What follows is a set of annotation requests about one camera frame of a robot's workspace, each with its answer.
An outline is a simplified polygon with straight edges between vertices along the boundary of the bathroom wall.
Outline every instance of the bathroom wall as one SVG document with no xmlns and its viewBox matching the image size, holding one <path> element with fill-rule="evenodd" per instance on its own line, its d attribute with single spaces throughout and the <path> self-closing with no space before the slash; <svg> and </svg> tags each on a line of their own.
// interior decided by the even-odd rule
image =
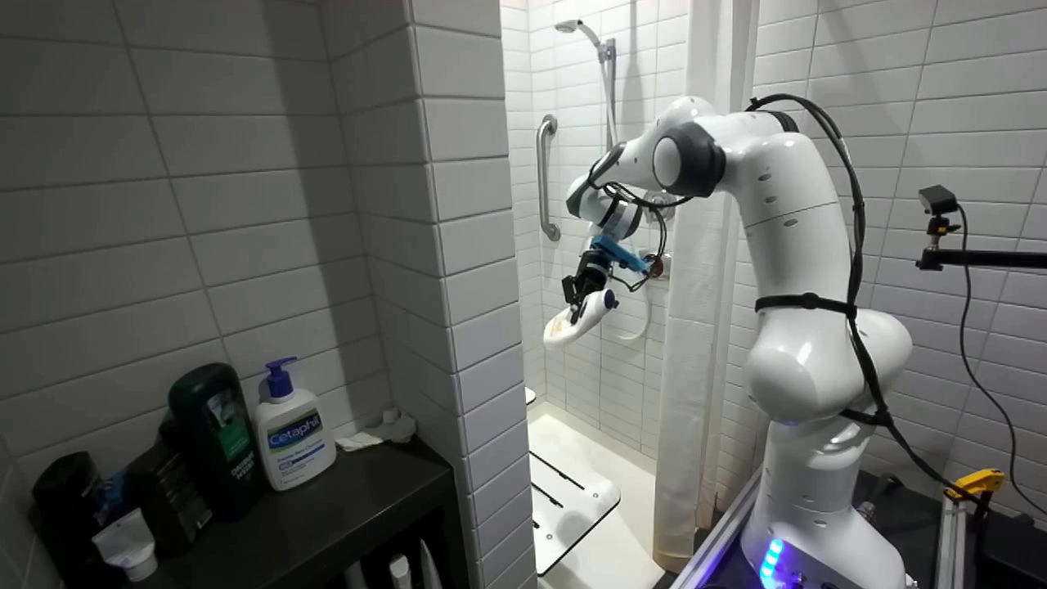
<svg viewBox="0 0 1047 589">
<path fill-rule="evenodd" d="M 757 94 L 803 91 L 838 118 L 866 189 L 866 299 L 917 340 L 893 409 L 949 475 L 1006 467 L 1007 433 L 959 365 L 961 273 L 912 270 L 927 243 L 917 189 L 952 188 L 971 246 L 1047 249 L 1043 30 L 1043 0 L 765 0 L 758 10 Z M 971 361 L 1019 424 L 1024 487 L 1047 504 L 1047 280 L 971 274 Z M 870 464 L 910 472 L 888 442 Z M 997 504 L 1029 510 L 1011 487 Z"/>
<path fill-rule="evenodd" d="M 25 504 L 31 487 L 24 467 L 0 439 L 0 587 L 50 589 L 59 575 L 37 542 Z"/>
<path fill-rule="evenodd" d="M 0 433 L 31 484 L 140 454 L 168 387 L 301 357 L 333 425 L 391 402 L 313 4 L 0 4 Z"/>
<path fill-rule="evenodd" d="M 607 91 L 595 48 L 581 34 L 557 34 L 559 19 L 585 19 L 603 39 L 620 42 L 620 138 L 637 135 L 657 107 L 686 91 L 686 0 L 503 0 L 503 72 L 515 178 L 515 234 L 520 261 L 520 311 L 526 387 L 585 425 L 613 437 L 637 463 L 653 457 L 661 414 L 661 340 L 668 281 L 651 281 L 649 331 L 623 340 L 603 328 L 573 346 L 549 352 L 539 333 L 564 309 L 559 280 L 576 270 L 585 226 L 564 209 L 569 180 L 607 151 Z M 549 143 L 549 209 L 559 243 L 537 219 L 537 125 L 557 115 Z"/>
<path fill-rule="evenodd" d="M 470 581 L 532 575 L 524 354 L 492 0 L 326 0 L 395 407 L 456 464 Z"/>
</svg>

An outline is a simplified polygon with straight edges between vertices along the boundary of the shower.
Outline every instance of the shower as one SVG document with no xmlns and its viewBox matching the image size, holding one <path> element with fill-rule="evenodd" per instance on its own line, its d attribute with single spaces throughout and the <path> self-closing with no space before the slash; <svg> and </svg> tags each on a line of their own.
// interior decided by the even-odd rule
<svg viewBox="0 0 1047 589">
<path fill-rule="evenodd" d="M 607 115 L 607 149 L 616 143 L 616 59 L 620 59 L 620 48 L 616 48 L 616 39 L 600 39 L 585 19 L 559 19 L 557 24 L 559 34 L 585 34 L 593 48 L 595 48 L 595 59 L 600 59 L 600 72 L 603 72 L 603 91 L 607 91 L 607 101 L 610 101 L 610 115 Z"/>
</svg>

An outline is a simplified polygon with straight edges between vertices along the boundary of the pump bottle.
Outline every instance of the pump bottle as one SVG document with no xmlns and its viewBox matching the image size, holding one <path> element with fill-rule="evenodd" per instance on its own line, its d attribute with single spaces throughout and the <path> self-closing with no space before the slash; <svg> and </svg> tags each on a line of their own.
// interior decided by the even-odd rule
<svg viewBox="0 0 1047 589">
<path fill-rule="evenodd" d="M 260 454 L 275 492 L 319 477 L 336 457 L 322 399 L 309 390 L 295 390 L 292 373 L 286 370 L 288 365 L 295 365 L 295 357 L 265 365 L 267 399 L 254 409 Z"/>
</svg>

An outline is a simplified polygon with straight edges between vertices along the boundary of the black shelf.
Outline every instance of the black shelf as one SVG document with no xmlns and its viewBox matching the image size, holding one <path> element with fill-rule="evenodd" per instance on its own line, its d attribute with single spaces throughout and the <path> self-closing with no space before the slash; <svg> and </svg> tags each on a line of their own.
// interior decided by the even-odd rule
<svg viewBox="0 0 1047 589">
<path fill-rule="evenodd" d="M 325 587 L 347 563 L 408 532 L 456 537 L 444 532 L 452 520 L 458 516 L 449 464 L 421 444 L 380 444 L 340 454 L 303 487 L 262 497 L 243 520 L 205 526 L 191 553 L 159 561 L 145 589 Z"/>
</svg>

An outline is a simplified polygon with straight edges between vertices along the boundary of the shower head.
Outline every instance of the shower head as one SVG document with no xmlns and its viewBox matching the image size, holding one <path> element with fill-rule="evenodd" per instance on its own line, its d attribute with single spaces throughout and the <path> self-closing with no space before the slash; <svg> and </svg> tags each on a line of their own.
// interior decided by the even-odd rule
<svg viewBox="0 0 1047 589">
<path fill-rule="evenodd" d="M 581 34 L 589 36 L 589 42 L 595 45 L 595 55 L 600 55 L 600 59 L 616 59 L 616 39 L 607 39 L 607 42 L 603 42 L 603 39 L 585 25 L 585 19 L 559 19 L 557 30 L 559 30 L 559 34 L 576 34 L 576 30 L 581 30 Z"/>
<path fill-rule="evenodd" d="M 559 19 L 557 30 L 559 34 L 576 34 L 580 25 L 585 25 L 581 19 Z"/>
</svg>

